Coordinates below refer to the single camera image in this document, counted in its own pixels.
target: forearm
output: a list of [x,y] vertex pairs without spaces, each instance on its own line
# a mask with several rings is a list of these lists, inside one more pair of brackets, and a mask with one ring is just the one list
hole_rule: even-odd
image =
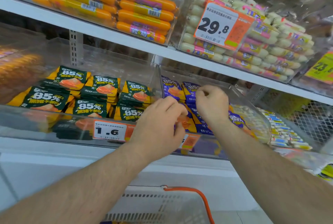
[[148,165],[131,143],[20,201],[0,215],[3,224],[93,224],[114,206]]
[[230,122],[212,129],[240,178],[275,224],[331,222],[331,185]]

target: shopping basket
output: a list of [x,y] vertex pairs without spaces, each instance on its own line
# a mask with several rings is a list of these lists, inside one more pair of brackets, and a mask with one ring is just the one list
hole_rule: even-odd
[[214,224],[202,192],[189,187],[128,186],[103,222]]

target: orange basket handle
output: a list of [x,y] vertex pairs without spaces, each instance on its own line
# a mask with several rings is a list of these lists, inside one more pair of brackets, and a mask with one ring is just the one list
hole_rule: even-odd
[[210,212],[210,208],[209,208],[206,196],[201,191],[199,191],[198,189],[195,189],[195,188],[190,188],[190,187],[171,187],[171,188],[163,188],[163,189],[164,189],[164,191],[188,191],[188,192],[196,192],[197,194],[199,194],[205,205],[210,224],[215,224],[213,217],[211,215],[211,212]]

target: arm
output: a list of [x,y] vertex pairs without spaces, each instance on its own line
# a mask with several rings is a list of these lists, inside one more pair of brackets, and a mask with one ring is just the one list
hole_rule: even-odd
[[333,187],[235,126],[228,119],[228,97],[220,88],[199,89],[197,109],[273,223],[332,222]]
[[176,150],[184,135],[174,124],[186,108],[172,97],[149,106],[130,142],[111,154],[20,201],[0,215],[1,224],[93,224],[111,210],[149,163]]

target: shelf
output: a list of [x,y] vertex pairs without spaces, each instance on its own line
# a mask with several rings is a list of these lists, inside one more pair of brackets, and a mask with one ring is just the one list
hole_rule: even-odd
[[132,47],[141,51],[156,54],[164,58],[169,58],[178,62],[204,68],[216,73],[228,75],[230,77],[242,79],[265,87],[274,88],[289,94],[294,94],[325,104],[333,105],[333,98],[319,95],[314,92],[291,86],[289,84],[254,75],[252,73],[244,72],[242,70],[206,60],[204,58],[176,51],[175,48],[171,46],[167,47],[151,43],[149,41],[126,35],[119,31],[102,27],[98,24],[83,21],[60,12],[42,8],[34,4],[26,3],[20,0],[0,0],[0,9],[66,29],[74,30],[83,34],[105,39],[117,44]]

